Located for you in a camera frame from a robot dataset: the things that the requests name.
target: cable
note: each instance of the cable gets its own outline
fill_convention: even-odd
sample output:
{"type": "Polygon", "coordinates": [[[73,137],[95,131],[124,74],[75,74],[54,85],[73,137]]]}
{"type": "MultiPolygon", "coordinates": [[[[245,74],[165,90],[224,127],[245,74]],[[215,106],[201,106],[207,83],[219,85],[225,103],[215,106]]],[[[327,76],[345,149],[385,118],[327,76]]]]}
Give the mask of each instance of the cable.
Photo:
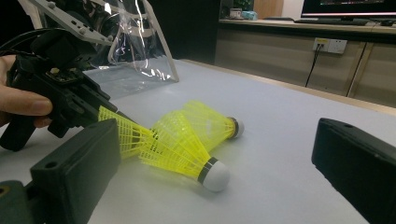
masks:
{"type": "Polygon", "coordinates": [[[308,78],[306,79],[305,86],[308,86],[309,79],[311,78],[312,71],[314,70],[315,63],[317,63],[317,58],[319,56],[320,50],[323,48],[322,44],[317,45],[317,49],[315,50],[314,61],[312,62],[311,71],[309,72],[308,78]]]}
{"type": "Polygon", "coordinates": [[[33,30],[31,32],[24,33],[22,35],[17,35],[16,37],[8,40],[4,45],[0,47],[0,56],[3,56],[6,52],[12,51],[13,48],[18,46],[19,44],[31,40],[39,35],[42,35],[48,31],[55,30],[59,28],[42,28],[38,30],[33,30]]]}

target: computer screen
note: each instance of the computer screen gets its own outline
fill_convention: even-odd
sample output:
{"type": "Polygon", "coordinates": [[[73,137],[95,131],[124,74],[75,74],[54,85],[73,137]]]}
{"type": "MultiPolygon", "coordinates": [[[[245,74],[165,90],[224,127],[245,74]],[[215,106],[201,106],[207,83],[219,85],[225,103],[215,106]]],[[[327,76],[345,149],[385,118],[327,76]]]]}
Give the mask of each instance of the computer screen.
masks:
{"type": "Polygon", "coordinates": [[[396,18],[396,0],[304,0],[302,18],[396,18]]]}

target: wall outlet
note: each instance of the wall outlet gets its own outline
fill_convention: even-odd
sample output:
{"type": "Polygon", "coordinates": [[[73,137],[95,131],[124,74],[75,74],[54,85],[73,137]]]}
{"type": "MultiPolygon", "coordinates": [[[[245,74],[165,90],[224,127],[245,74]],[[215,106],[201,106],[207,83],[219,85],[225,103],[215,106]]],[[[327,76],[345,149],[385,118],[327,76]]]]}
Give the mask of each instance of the wall outlet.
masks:
{"type": "Polygon", "coordinates": [[[317,37],[315,38],[314,47],[312,48],[312,50],[317,50],[318,45],[322,45],[320,51],[327,52],[329,48],[329,44],[330,44],[330,39],[317,37]]]}
{"type": "Polygon", "coordinates": [[[330,53],[343,54],[346,46],[346,40],[331,39],[327,51],[330,53]]]}

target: yellow shuttlecock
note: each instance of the yellow shuttlecock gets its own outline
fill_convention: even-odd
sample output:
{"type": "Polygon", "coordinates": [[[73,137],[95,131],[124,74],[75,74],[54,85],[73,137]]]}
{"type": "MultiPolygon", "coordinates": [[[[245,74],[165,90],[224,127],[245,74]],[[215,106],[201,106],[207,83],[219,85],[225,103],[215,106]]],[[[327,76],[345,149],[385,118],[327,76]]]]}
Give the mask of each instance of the yellow shuttlecock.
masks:
{"type": "Polygon", "coordinates": [[[98,120],[104,119],[115,119],[117,121],[122,159],[139,154],[140,149],[147,146],[147,139],[152,139],[153,132],[149,129],[100,106],[98,120]]]}
{"type": "Polygon", "coordinates": [[[199,101],[187,102],[182,111],[207,151],[226,139],[240,136],[245,130],[241,120],[225,117],[199,101]]]}
{"type": "Polygon", "coordinates": [[[228,168],[209,156],[180,111],[164,115],[151,130],[151,147],[145,147],[139,155],[143,163],[190,176],[212,191],[227,186],[228,168]]]}

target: gray surface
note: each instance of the gray surface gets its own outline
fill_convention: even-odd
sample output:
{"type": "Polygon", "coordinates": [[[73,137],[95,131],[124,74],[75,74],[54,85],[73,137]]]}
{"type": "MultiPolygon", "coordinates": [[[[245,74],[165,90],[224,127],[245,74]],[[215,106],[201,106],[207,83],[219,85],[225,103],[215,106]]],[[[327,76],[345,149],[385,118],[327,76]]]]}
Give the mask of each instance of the gray surface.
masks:
{"type": "MultiPolygon", "coordinates": [[[[121,165],[90,223],[367,223],[311,162],[319,118],[338,119],[396,145],[396,118],[176,61],[180,82],[114,100],[150,127],[191,99],[244,121],[244,134],[212,150],[231,170],[226,190],[140,163],[121,165]]],[[[77,130],[69,132],[70,137],[77,130]]],[[[28,169],[65,139],[46,130],[25,150],[0,150],[0,181],[28,169]]]]}

